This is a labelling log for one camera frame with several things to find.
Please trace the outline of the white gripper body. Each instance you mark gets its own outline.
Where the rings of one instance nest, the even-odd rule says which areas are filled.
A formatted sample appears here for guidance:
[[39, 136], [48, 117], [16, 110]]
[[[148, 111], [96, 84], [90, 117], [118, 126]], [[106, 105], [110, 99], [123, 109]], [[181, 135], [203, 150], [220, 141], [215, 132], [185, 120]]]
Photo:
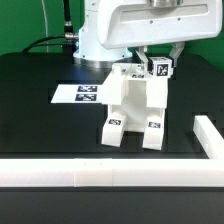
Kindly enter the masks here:
[[222, 0], [181, 0], [155, 7], [151, 0], [101, 0], [97, 29], [107, 49], [216, 37], [222, 28]]

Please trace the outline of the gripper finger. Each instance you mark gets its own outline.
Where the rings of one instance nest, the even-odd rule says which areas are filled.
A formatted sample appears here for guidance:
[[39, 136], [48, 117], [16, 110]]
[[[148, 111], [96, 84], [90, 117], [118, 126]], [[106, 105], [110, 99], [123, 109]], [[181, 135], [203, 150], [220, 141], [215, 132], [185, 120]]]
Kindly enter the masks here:
[[149, 60], [148, 60], [148, 58], [147, 58], [147, 56], [145, 54], [145, 47], [138, 47], [136, 49], [136, 54], [139, 57], [139, 59], [141, 60], [142, 69], [144, 71], [147, 71], [148, 70]]
[[181, 55], [183, 50], [184, 50], [183, 42], [176, 42], [172, 45], [172, 49], [171, 49], [171, 52], [169, 53], [169, 57], [172, 60], [173, 67], [177, 66], [178, 58]]

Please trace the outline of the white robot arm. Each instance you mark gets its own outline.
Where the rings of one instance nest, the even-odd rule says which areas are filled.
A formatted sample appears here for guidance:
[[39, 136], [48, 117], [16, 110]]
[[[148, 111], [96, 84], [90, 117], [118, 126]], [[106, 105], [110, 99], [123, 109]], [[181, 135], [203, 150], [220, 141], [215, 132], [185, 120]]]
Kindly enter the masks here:
[[84, 0], [76, 62], [91, 67], [129, 59], [136, 47], [173, 46], [178, 58], [187, 41], [213, 38], [222, 29], [222, 0]]

